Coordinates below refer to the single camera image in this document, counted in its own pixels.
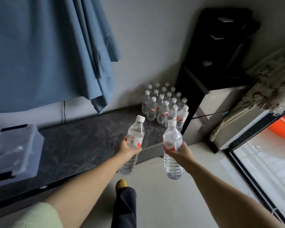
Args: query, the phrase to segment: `cable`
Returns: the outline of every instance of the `cable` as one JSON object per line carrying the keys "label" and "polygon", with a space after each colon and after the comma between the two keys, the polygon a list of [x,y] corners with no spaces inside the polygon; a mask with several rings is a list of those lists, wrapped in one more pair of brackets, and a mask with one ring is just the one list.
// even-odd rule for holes
{"label": "cable", "polygon": [[64,111],[63,111],[63,113],[64,113],[64,124],[66,124],[66,102],[63,101],[63,103],[64,103]]}

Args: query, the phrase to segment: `left hand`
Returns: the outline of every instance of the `left hand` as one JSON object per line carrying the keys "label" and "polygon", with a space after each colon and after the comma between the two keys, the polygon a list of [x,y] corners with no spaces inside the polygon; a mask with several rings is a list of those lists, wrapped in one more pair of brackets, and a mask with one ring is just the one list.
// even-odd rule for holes
{"label": "left hand", "polygon": [[142,150],[141,147],[137,147],[134,149],[130,148],[125,140],[126,138],[127,136],[122,139],[117,149],[117,153],[115,154],[115,156],[121,158],[123,162],[122,164],[125,164],[131,159],[131,157],[133,157],[134,154],[138,154]]}

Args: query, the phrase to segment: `white tile floor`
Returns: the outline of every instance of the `white tile floor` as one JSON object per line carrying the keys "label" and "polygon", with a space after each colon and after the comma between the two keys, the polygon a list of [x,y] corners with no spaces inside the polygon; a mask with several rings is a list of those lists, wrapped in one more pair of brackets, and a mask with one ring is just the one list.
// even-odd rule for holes
{"label": "white tile floor", "polygon": [[[224,153],[213,154],[203,143],[191,145],[196,160],[227,183],[255,198],[247,183],[229,162]],[[110,228],[115,201],[115,183],[125,178],[137,191],[137,227],[217,227],[211,213],[186,172],[179,180],[166,176],[163,159],[154,158],[136,166],[133,173],[117,173],[85,220],[82,228]],[[0,228],[6,217],[0,218]]]}
{"label": "white tile floor", "polygon": [[285,213],[285,139],[267,128],[234,153]]}

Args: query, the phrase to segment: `dark pants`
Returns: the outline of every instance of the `dark pants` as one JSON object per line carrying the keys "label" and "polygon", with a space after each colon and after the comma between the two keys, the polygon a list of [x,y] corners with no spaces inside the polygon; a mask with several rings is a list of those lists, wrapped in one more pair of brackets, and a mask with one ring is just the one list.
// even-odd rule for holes
{"label": "dark pants", "polygon": [[111,228],[136,228],[136,192],[124,187],[116,192]]}

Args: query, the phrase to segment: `light green sleeve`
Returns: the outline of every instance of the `light green sleeve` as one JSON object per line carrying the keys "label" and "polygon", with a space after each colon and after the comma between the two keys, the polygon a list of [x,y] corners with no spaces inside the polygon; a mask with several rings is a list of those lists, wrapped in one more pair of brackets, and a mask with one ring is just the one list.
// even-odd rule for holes
{"label": "light green sleeve", "polygon": [[63,225],[50,204],[37,203],[12,228],[63,228]]}

